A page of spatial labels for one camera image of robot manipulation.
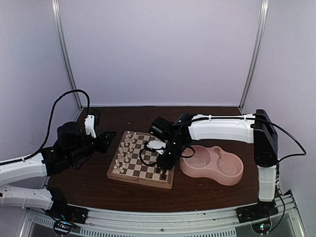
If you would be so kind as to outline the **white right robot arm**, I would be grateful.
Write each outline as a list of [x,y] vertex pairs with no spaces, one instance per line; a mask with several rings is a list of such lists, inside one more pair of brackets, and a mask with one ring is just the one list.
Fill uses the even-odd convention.
[[171,170],[180,160],[185,174],[234,185],[241,179],[237,171],[240,158],[223,152],[218,146],[203,148],[191,146],[191,142],[215,139],[253,144],[259,173],[259,203],[254,205],[253,214],[263,218],[272,210],[277,182],[278,135],[270,122],[264,110],[241,117],[182,114],[176,122],[158,117],[149,131],[158,141],[150,141],[144,147],[158,153],[156,163],[162,170]]

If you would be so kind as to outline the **dark chess piece eleventh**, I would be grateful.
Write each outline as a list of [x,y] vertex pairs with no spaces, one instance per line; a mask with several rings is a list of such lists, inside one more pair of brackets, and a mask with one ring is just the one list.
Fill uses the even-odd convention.
[[163,171],[162,171],[161,179],[162,179],[162,180],[165,180],[165,179],[166,179],[166,170],[163,170]]

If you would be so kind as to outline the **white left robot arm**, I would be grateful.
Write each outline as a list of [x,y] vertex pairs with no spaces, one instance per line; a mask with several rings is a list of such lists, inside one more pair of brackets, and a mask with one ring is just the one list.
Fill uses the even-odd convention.
[[105,154],[116,137],[115,131],[96,130],[99,113],[87,115],[84,129],[75,122],[57,128],[57,140],[51,147],[40,148],[34,154],[2,161],[0,164],[0,204],[40,208],[52,211],[60,219],[71,215],[71,208],[58,188],[28,189],[12,183],[50,177],[73,167],[80,169],[95,153]]

